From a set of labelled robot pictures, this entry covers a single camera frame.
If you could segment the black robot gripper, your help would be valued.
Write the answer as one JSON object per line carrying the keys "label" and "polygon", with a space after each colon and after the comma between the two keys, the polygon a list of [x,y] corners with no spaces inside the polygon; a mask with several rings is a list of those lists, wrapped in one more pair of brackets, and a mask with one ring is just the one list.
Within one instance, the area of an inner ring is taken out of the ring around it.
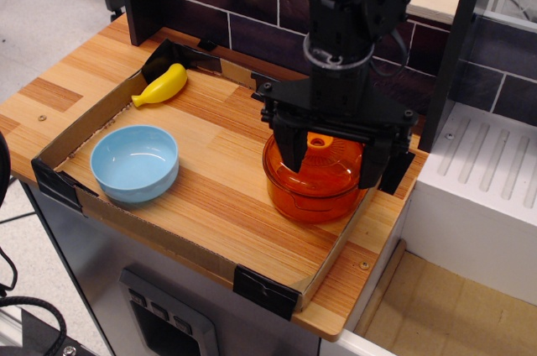
{"label": "black robot gripper", "polygon": [[392,150],[409,149],[418,115],[377,91],[371,82],[373,53],[358,57],[309,51],[310,75],[296,81],[266,81],[256,94],[262,120],[274,132],[284,165],[298,173],[315,132],[364,144],[359,189],[375,187]]}

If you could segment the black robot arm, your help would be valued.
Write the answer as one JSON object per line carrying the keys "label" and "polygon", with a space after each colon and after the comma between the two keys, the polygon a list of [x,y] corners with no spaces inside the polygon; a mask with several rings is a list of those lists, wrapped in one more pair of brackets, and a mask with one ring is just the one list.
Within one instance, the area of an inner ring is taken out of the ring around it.
{"label": "black robot arm", "polygon": [[284,165],[300,170],[310,132],[362,143],[358,185],[375,186],[389,161],[409,149],[417,114],[371,83],[375,45],[396,35],[409,0],[308,0],[303,43],[310,75],[264,83],[262,119],[274,132]]}

